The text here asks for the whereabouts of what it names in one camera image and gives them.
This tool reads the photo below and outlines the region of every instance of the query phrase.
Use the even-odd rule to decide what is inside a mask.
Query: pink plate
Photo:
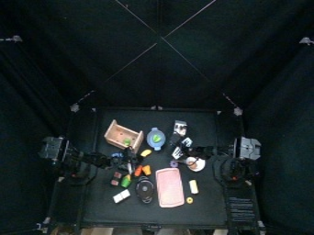
[[[157,171],[157,190],[161,207],[178,207],[185,204],[182,177],[178,168]]]

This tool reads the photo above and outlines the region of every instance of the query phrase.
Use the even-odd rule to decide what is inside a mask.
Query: small container
[[[166,136],[164,132],[158,128],[153,128],[152,132],[148,135],[148,143],[156,149],[156,151],[161,150],[166,142]]]

